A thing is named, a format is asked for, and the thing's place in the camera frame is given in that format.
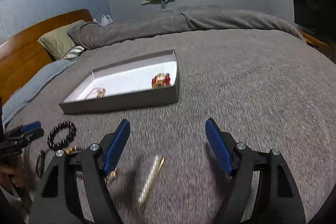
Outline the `person left hand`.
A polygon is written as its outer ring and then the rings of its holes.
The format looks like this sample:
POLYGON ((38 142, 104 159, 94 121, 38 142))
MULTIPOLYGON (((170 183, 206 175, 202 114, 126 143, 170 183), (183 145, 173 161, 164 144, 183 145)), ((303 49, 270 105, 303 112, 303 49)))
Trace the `person left hand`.
POLYGON ((13 185, 28 191, 35 189, 29 162, 25 161, 21 154, 13 156, 7 162, 1 162, 1 187, 11 193, 13 185))

